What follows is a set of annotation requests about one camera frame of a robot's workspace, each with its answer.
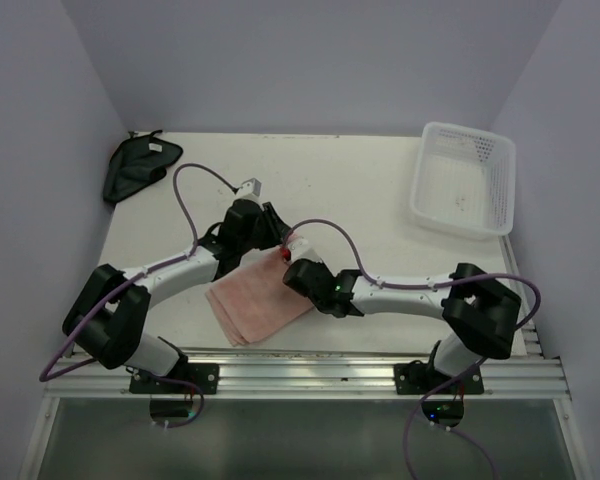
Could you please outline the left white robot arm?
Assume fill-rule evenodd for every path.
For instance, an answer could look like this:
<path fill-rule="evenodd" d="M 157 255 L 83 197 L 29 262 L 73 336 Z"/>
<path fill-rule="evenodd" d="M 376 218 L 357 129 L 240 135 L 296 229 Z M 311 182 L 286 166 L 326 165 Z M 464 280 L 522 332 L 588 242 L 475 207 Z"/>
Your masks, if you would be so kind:
<path fill-rule="evenodd" d="M 192 287 L 223 278 L 252 250 L 280 246 L 290 230 L 271 203 L 236 200 L 224 219 L 196 239 L 191 250 L 149 266 L 97 267 L 67 314 L 62 331 L 103 367 L 149 372 L 162 390 L 177 392 L 188 379 L 184 355 L 144 331 L 149 310 Z"/>

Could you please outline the pink towel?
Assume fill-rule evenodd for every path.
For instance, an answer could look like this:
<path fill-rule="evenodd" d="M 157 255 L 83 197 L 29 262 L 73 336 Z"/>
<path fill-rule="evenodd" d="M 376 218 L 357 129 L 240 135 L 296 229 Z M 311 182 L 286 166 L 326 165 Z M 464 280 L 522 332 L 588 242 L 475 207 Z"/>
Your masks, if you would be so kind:
<path fill-rule="evenodd" d="M 255 344 L 309 312 L 313 305 L 283 283 L 287 264 L 278 248 L 214 282 L 206 298 L 229 343 Z"/>

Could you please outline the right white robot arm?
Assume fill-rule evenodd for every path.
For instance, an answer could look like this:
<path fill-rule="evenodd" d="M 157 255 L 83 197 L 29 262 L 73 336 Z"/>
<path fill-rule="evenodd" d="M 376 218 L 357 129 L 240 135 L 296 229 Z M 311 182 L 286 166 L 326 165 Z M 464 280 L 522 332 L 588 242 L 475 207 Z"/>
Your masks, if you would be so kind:
<path fill-rule="evenodd" d="M 321 261 L 299 259 L 283 283 L 336 318 L 394 313 L 445 322 L 452 333 L 435 346 L 425 369 L 427 384 L 437 392 L 450 391 L 461 373 L 483 358 L 511 356 L 521 298 L 496 275 L 470 263 L 458 264 L 447 277 L 428 277 L 403 289 L 379 276 L 367 279 L 360 269 L 334 275 Z"/>

